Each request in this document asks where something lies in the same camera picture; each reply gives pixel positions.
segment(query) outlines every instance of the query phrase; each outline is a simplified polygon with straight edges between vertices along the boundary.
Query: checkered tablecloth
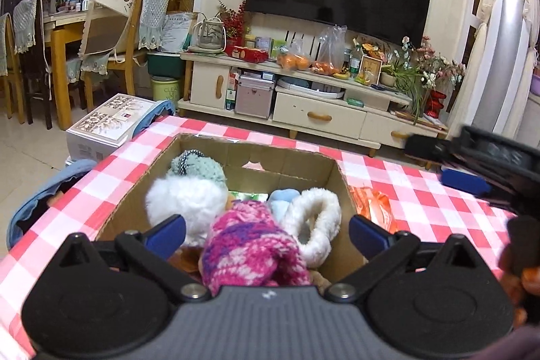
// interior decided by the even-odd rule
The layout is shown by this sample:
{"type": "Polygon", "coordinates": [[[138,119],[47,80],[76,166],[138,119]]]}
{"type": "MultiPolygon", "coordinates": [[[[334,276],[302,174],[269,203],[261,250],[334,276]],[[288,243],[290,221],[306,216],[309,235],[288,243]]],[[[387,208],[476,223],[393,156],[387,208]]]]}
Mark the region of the checkered tablecloth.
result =
{"type": "Polygon", "coordinates": [[[506,212],[490,208],[469,194],[443,187],[432,172],[283,137],[169,116],[99,163],[0,262],[0,323],[24,350],[32,352],[21,326],[22,303],[64,238],[81,231],[94,239],[122,197],[179,133],[325,154],[338,162],[349,185],[368,186],[387,194],[401,229],[411,231],[423,241],[443,242],[451,233],[463,233],[492,269],[508,240],[506,212]]]}

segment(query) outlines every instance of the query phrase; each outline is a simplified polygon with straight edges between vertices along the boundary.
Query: pink and purple knitted hat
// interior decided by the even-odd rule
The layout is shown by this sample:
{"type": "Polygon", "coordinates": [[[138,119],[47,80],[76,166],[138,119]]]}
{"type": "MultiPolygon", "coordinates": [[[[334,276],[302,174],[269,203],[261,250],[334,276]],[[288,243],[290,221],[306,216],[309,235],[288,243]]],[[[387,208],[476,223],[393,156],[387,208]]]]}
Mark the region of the pink and purple knitted hat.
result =
{"type": "Polygon", "coordinates": [[[236,203],[214,222],[202,269],[202,282],[213,295],[222,285],[310,285],[295,239],[256,201],[236,203]]]}

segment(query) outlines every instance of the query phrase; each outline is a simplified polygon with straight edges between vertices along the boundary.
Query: tv stand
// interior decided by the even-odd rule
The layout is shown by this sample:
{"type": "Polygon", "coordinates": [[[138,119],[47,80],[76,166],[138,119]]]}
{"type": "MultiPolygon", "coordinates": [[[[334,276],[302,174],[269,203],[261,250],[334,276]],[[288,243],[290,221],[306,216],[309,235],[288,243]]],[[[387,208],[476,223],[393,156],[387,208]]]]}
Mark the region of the tv stand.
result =
{"type": "Polygon", "coordinates": [[[183,110],[225,116],[228,118],[276,126],[289,130],[294,139],[298,132],[361,145],[374,156],[381,145],[403,148],[409,134],[445,137],[446,132],[413,125],[388,112],[391,102],[407,106],[410,98],[401,93],[379,91],[353,80],[339,80],[307,71],[286,71],[272,62],[247,63],[226,55],[207,56],[182,53],[186,60],[184,96],[178,101],[183,110]],[[268,119],[237,114],[225,109],[227,79],[231,67],[271,72],[337,86],[346,96],[360,99],[364,107],[347,104],[343,99],[325,99],[305,92],[276,86],[273,113],[268,119]]]}

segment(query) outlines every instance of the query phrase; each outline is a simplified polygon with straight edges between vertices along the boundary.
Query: metal bolt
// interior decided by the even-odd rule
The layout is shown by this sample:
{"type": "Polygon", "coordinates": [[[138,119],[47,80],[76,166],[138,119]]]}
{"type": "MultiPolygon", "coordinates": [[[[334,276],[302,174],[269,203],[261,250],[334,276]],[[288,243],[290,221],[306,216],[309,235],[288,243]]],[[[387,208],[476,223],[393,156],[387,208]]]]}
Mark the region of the metal bolt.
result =
{"type": "Polygon", "coordinates": [[[180,289],[180,292],[190,299],[199,299],[206,295],[207,289],[201,284],[187,284],[180,289]]]}
{"type": "Polygon", "coordinates": [[[332,285],[328,293],[338,299],[349,299],[356,294],[356,289],[350,284],[338,283],[332,285]]]}

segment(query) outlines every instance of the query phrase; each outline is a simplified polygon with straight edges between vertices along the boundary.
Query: drawer handle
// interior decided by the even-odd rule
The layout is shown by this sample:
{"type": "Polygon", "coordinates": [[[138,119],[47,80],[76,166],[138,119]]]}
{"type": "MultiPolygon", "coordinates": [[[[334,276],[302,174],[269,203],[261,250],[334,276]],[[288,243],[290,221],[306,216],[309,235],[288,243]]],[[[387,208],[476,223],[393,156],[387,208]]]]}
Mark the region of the drawer handle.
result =
{"type": "Polygon", "coordinates": [[[220,75],[215,82],[215,97],[218,100],[221,99],[221,86],[223,86],[223,75],[220,75]]]}
{"type": "Polygon", "coordinates": [[[330,122],[332,120],[332,117],[330,115],[319,115],[318,113],[315,113],[315,112],[308,112],[307,117],[313,120],[326,121],[326,122],[330,122]]]}
{"type": "Polygon", "coordinates": [[[396,137],[397,139],[407,139],[409,135],[401,132],[391,132],[390,135],[392,137],[396,137]]]}

